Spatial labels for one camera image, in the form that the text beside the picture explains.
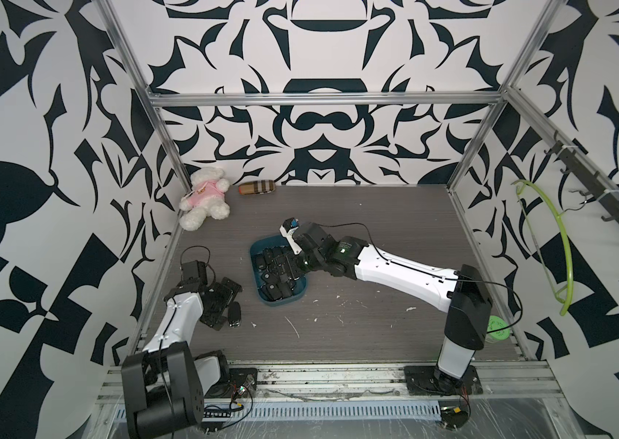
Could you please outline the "black car key box front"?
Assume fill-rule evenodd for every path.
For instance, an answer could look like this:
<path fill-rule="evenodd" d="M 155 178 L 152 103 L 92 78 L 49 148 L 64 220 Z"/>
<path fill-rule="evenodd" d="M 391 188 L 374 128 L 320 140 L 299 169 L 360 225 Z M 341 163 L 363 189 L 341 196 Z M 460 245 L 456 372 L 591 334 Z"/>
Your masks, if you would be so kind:
<path fill-rule="evenodd" d="M 282 293 L 276 285 L 263 285 L 260 289 L 261 297 L 267 302 L 276 302 L 283 299 Z"/>

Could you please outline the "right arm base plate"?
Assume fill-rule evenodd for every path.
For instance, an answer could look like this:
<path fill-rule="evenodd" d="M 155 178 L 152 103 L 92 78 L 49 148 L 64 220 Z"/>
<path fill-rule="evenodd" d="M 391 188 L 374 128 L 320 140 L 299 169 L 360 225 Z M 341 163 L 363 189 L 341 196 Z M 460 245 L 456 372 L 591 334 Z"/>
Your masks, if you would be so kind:
<path fill-rule="evenodd" d="M 441 372 L 437 366 L 406 366 L 404 380 L 412 396 L 462 396 L 463 391 L 468 395 L 483 394 L 480 377 L 472 365 L 460 379 Z"/>

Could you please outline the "black car key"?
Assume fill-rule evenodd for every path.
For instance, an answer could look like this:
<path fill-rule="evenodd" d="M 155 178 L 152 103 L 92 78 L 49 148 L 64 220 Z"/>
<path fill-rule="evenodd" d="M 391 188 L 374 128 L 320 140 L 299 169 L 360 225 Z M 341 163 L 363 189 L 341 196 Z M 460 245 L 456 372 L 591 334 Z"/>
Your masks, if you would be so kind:
<path fill-rule="evenodd" d="M 267 262 L 263 254 L 256 254 L 254 256 L 254 263 L 256 264 L 256 270 L 263 272 L 267 267 Z"/>
<path fill-rule="evenodd" d="M 277 288 L 283 299 L 289 299 L 295 295 L 296 286 L 297 286 L 296 281 L 289 280 L 286 282 L 279 283 Z"/>
<path fill-rule="evenodd" d="M 242 322 L 242 308 L 238 302 L 232 302 L 227 309 L 227 320 L 230 327 L 239 327 Z"/>
<path fill-rule="evenodd" d="M 269 272 L 269 274 L 274 274 L 277 276 L 282 276 L 285 275 L 287 273 L 285 267 L 283 267 L 283 265 L 273 265 L 273 266 L 269 266 L 267 269 L 267 272 Z"/>
<path fill-rule="evenodd" d="M 263 273 L 261 278 L 266 285 L 278 285 L 281 282 L 279 276 L 273 273 Z"/>

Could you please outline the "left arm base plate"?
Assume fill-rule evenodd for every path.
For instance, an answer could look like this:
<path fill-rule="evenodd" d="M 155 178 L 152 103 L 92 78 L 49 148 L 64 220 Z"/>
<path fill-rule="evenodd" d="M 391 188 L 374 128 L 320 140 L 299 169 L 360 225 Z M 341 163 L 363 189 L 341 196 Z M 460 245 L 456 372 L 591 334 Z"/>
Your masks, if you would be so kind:
<path fill-rule="evenodd" d="M 258 384 L 258 369 L 256 368 L 230 368 L 227 376 L 221 381 L 223 393 L 221 398 L 232 398 L 237 395 L 256 396 Z"/>

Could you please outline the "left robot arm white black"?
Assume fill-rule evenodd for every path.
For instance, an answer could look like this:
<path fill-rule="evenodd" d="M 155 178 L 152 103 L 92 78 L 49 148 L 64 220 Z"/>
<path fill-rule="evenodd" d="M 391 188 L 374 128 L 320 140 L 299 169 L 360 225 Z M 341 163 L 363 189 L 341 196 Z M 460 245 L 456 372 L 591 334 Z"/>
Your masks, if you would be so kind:
<path fill-rule="evenodd" d="M 224 324 L 218 318 L 242 290 L 227 277 L 211 285 L 189 278 L 165 296 L 166 314 L 155 335 L 121 369 L 131 438 L 158 438 L 202 422 L 204 396 L 229 368 L 219 351 L 194 359 L 190 342 L 201 320 Z"/>

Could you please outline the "teal plastic storage box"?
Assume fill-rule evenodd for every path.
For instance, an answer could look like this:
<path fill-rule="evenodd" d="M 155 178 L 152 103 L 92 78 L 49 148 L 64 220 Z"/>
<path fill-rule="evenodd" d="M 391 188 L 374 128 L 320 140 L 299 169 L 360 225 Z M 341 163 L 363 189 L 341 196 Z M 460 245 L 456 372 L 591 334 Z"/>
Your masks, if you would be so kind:
<path fill-rule="evenodd" d="M 307 280 L 292 265 L 293 255 L 280 235 L 261 239 L 250 248 L 257 294 L 269 307 L 296 302 L 306 292 Z"/>

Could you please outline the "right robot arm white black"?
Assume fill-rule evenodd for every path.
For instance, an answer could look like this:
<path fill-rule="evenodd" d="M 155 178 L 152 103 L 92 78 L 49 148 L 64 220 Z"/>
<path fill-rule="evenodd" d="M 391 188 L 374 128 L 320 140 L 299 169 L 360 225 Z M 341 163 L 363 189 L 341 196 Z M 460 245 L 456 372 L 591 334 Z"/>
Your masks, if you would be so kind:
<path fill-rule="evenodd" d="M 383 285 L 444 312 L 444 340 L 433 382 L 445 391 L 463 381 L 475 353 L 484 348 L 492 312 L 492 298 L 478 269 L 424 265 L 388 254 L 371 241 L 351 236 L 336 240 L 320 224 L 293 218 L 284 221 L 280 233 L 292 250 L 293 276 L 322 271 Z"/>

